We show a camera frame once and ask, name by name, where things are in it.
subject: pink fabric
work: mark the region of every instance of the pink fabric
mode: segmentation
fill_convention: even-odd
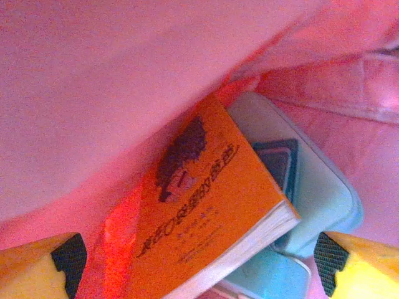
[[[79,231],[89,251],[79,298],[102,297],[106,216],[178,115],[226,77],[262,72],[262,93],[330,111],[284,107],[363,198],[359,234],[375,239],[377,223],[397,220],[397,127],[336,114],[397,122],[397,60],[361,54],[398,45],[396,0],[9,1],[0,11],[0,249]],[[259,77],[247,80],[224,99]],[[358,114],[363,104],[377,114]]]

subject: light blue case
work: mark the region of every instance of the light blue case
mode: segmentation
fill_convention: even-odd
[[[301,299],[307,294],[309,282],[306,265],[266,248],[214,286],[213,291],[225,298]]]
[[[351,233],[363,221],[363,207],[345,176],[266,97],[242,94],[228,109],[250,143],[287,138],[299,140],[296,210],[301,222],[291,230],[283,252],[309,257],[317,236],[325,230]]]

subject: book cover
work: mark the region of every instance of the book cover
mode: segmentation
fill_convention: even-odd
[[[127,298],[161,298],[246,235],[285,195],[210,96],[143,182]]]

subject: orange book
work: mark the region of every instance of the orange book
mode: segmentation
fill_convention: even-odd
[[[127,298],[194,298],[299,221],[226,110],[194,109],[143,182]]]

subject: pink cloth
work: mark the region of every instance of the pink cloth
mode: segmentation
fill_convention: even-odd
[[[317,108],[283,107],[359,192],[357,234],[398,245],[398,61],[363,54],[398,45],[396,0],[10,1],[0,11],[0,249],[80,232],[79,298],[102,297],[104,220],[176,117],[222,82],[260,73],[261,93]],[[231,100],[259,77],[247,80],[220,94]]]

